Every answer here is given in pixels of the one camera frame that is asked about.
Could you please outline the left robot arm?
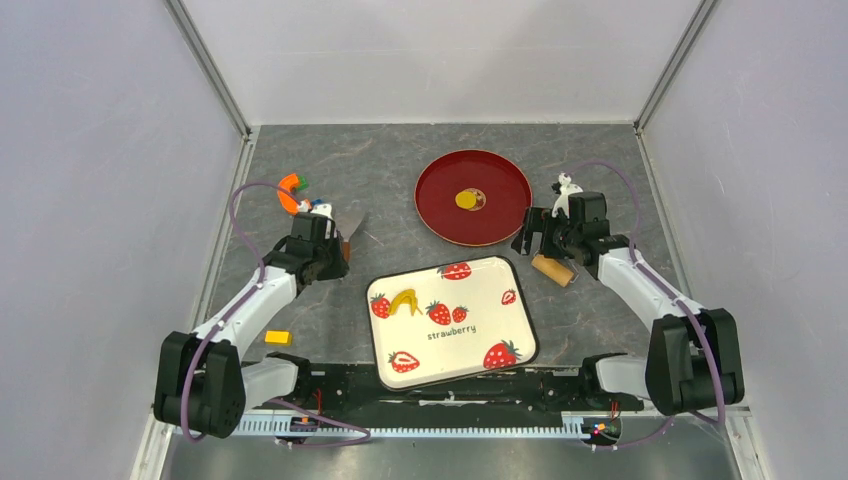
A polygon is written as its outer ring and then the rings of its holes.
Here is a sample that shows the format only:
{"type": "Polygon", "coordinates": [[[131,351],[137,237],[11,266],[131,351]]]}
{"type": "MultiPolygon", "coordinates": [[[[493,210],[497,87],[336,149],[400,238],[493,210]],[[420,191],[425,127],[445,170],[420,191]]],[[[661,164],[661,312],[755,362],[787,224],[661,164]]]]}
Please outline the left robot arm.
{"type": "Polygon", "coordinates": [[[275,398],[291,408],[307,405],[314,383],[301,373],[304,361],[271,355],[245,366],[242,360],[307,286],[348,273],[342,244],[330,205],[296,214],[290,234],[262,258],[235,298],[192,332],[174,331],[164,339],[154,417],[198,441],[230,436],[246,411],[275,398]]]}

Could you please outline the red round plate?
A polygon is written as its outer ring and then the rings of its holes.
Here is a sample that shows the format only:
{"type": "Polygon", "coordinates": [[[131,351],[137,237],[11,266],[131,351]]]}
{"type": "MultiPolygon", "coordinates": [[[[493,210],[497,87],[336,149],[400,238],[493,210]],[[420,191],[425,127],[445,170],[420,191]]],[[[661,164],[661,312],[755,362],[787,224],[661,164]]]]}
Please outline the red round plate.
{"type": "Polygon", "coordinates": [[[431,162],[419,175],[414,205],[424,225],[450,243],[483,247],[520,229],[533,192],[510,160],[482,150],[460,150],[431,162]]]}

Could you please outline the white strawberry tray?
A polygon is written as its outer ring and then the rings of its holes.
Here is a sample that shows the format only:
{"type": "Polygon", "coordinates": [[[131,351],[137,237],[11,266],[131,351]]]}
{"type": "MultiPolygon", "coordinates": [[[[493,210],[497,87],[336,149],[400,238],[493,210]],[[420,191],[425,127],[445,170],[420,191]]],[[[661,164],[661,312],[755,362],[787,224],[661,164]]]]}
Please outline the white strawberry tray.
{"type": "Polygon", "coordinates": [[[464,260],[373,280],[366,290],[381,384],[411,390],[532,362],[539,339],[513,264],[464,260]],[[414,289],[422,314],[389,304],[414,289]]]}

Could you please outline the wooden dough roller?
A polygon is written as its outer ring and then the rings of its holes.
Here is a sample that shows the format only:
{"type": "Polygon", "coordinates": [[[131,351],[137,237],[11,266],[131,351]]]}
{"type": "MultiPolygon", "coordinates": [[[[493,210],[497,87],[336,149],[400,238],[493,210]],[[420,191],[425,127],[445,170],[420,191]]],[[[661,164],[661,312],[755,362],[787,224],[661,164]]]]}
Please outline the wooden dough roller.
{"type": "Polygon", "coordinates": [[[578,278],[575,269],[565,260],[557,260],[537,254],[533,257],[531,265],[563,288],[573,284],[578,278]]]}

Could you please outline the yellow dough ball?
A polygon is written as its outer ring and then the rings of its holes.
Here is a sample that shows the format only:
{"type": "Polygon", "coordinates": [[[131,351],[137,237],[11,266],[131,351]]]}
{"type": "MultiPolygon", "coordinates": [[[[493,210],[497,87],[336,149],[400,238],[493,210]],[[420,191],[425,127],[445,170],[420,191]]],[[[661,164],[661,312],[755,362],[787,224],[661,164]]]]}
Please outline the yellow dough ball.
{"type": "Polygon", "coordinates": [[[463,190],[458,192],[454,198],[455,204],[457,207],[467,211],[474,211],[477,209],[478,197],[475,192],[470,190],[463,190]]]}

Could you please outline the yellow dough scrap strip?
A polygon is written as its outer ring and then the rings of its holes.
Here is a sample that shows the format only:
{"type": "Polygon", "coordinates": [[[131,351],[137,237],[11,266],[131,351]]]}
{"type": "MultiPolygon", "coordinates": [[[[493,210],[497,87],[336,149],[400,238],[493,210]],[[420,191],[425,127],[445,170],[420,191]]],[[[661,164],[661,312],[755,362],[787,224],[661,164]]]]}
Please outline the yellow dough scrap strip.
{"type": "Polygon", "coordinates": [[[414,289],[406,289],[398,293],[390,302],[388,313],[390,316],[395,315],[402,305],[407,305],[410,308],[410,314],[422,314],[423,311],[419,307],[419,300],[414,289]]]}

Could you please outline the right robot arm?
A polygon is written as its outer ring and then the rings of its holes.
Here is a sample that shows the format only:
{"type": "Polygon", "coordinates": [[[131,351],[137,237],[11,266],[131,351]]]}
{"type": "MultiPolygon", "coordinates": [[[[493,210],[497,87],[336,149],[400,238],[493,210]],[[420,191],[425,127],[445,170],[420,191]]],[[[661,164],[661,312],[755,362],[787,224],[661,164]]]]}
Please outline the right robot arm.
{"type": "Polygon", "coordinates": [[[530,207],[511,247],[551,260],[572,260],[612,290],[650,334],[646,357],[606,354],[584,360],[580,400],[602,408],[617,394],[645,399],[666,416],[713,408],[745,396],[737,325],[723,309],[708,309],[662,278],[627,236],[613,234],[603,194],[571,195],[566,207],[530,207]]]}

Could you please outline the metal scraper wooden handle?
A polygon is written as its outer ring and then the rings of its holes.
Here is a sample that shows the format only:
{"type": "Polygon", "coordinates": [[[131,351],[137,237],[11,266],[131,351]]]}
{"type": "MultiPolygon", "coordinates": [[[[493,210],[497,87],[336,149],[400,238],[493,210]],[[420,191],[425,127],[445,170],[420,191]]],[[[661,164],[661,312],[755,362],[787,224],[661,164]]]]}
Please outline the metal scraper wooden handle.
{"type": "Polygon", "coordinates": [[[351,239],[358,231],[366,217],[364,210],[350,210],[340,213],[336,219],[336,225],[341,240],[342,257],[346,262],[351,258],[351,239]]]}

